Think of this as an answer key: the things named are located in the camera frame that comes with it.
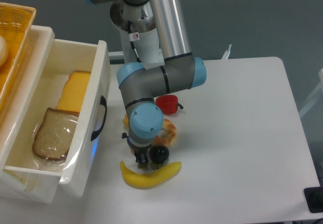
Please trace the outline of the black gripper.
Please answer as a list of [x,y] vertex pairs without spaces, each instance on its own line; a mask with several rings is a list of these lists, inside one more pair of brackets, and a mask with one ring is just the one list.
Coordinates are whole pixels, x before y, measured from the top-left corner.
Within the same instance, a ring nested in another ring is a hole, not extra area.
[[146,155],[150,143],[140,144],[135,142],[127,132],[122,133],[122,139],[126,139],[129,147],[135,150],[135,158],[138,168],[145,168],[148,166],[148,157]]

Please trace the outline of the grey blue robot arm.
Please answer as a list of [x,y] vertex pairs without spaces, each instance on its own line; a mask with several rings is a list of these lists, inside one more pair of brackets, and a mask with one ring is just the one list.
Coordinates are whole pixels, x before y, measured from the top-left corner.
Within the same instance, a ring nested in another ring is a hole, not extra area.
[[[123,134],[134,151],[138,167],[148,165],[147,151],[162,129],[163,113],[154,98],[198,87],[206,81],[201,58],[192,55],[180,0],[86,0],[97,5],[112,2],[110,17],[125,31],[135,61],[117,71],[129,132]],[[156,30],[164,64],[146,69],[138,52],[142,34]]]

